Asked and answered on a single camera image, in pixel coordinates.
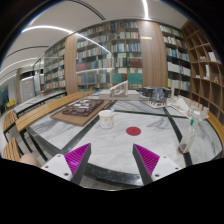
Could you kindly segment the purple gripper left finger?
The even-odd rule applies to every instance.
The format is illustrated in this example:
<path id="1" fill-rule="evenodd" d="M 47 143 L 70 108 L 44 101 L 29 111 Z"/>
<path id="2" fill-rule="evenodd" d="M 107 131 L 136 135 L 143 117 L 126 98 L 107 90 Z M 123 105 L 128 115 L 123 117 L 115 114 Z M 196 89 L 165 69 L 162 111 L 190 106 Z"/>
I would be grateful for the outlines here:
<path id="1" fill-rule="evenodd" d="M 42 169 L 77 185 L 80 184 L 91 155 L 91 144 L 85 144 L 66 155 L 56 154 Z"/>

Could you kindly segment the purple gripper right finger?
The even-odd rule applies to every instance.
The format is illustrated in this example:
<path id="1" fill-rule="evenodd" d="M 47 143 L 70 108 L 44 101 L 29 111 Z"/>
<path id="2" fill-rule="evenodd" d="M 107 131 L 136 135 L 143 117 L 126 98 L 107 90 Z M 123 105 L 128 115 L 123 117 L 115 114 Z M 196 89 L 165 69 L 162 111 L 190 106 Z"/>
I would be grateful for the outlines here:
<path id="1" fill-rule="evenodd" d="M 133 145 L 132 154 L 139 169 L 143 185 L 181 170 L 181 167 L 167 155 L 159 156 L 137 144 Z"/>

